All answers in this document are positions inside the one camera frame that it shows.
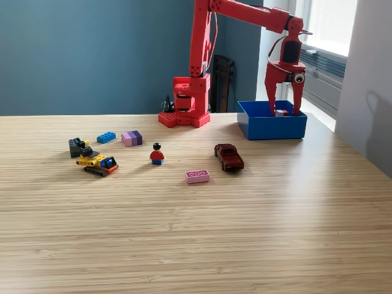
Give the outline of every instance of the white wall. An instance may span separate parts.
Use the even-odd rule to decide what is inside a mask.
[[[358,0],[336,133],[392,177],[392,1]]]
[[[279,7],[285,10],[289,9],[290,0],[264,0],[263,6],[268,8]],[[258,74],[257,74],[257,92],[256,100],[268,100],[267,92],[265,90],[265,70],[267,68],[267,56],[272,46],[277,39],[284,36],[283,34],[276,34],[275,32],[267,31],[262,28],[260,39],[260,54],[258,59]],[[274,53],[271,55],[271,60],[279,60],[281,56],[281,43],[277,44]],[[282,95],[282,85],[278,85],[276,90],[276,99]]]

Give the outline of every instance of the yellow lego vehicle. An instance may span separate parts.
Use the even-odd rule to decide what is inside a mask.
[[[86,146],[86,143],[79,138],[75,138],[73,141],[80,149],[80,158],[76,161],[76,164],[85,166],[85,172],[98,176],[107,176],[118,168],[118,164],[113,156],[107,157],[97,151],[93,151],[91,147]]]

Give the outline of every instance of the blue wall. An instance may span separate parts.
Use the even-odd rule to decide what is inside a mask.
[[[157,113],[172,78],[188,75],[193,5],[0,0],[0,115]],[[260,28],[218,17],[215,53],[238,71],[232,94],[254,100]]]
[[[263,0],[239,2],[262,6]],[[225,20],[225,56],[234,60],[236,83],[230,88],[228,111],[236,112],[236,101],[255,100],[261,27],[232,18]]]

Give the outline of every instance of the cable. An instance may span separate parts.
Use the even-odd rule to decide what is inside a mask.
[[[313,35],[313,33],[308,32],[308,31],[302,31],[302,32],[300,32],[298,35],[302,35],[302,34]],[[284,36],[284,37],[279,38],[279,39],[274,43],[274,45],[273,45],[272,48],[271,48],[271,51],[269,51],[269,53],[268,53],[267,60],[268,60],[268,63],[271,64],[273,67],[276,67],[277,69],[279,69],[279,70],[281,70],[281,71],[283,71],[283,72],[285,72],[285,73],[287,73],[287,74],[291,74],[291,73],[292,73],[291,71],[285,70],[285,69],[283,69],[283,68],[277,66],[276,64],[273,64],[273,63],[271,62],[271,60],[270,60],[270,57],[271,57],[271,55],[272,55],[272,52],[273,52],[274,49],[275,49],[276,44],[278,44],[280,40],[285,39],[285,38],[287,38],[287,36]]]
[[[211,59],[213,58],[213,53],[214,53],[214,49],[215,49],[216,38],[218,36],[218,19],[216,17],[215,12],[214,12],[214,16],[215,16],[215,34],[214,34],[213,45],[211,46],[211,50],[209,52],[208,65],[207,65],[206,70],[209,68],[209,65],[211,64]]]

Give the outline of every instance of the toy car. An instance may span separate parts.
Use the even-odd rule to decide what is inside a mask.
[[[215,146],[215,156],[218,157],[222,170],[225,172],[242,170],[244,162],[232,144],[218,144]]]

